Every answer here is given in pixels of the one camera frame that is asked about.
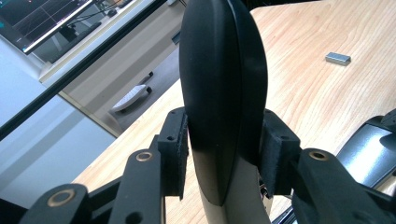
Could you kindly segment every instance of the small metal block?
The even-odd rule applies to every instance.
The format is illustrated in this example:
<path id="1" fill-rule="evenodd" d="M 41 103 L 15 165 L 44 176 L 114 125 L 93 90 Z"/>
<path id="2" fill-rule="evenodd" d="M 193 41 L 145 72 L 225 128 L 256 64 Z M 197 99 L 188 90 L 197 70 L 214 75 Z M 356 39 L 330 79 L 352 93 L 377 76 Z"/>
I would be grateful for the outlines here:
<path id="1" fill-rule="evenodd" d="M 326 55 L 326 62 L 347 66 L 350 64 L 351 60 L 350 56 L 330 52 L 328 55 Z"/>

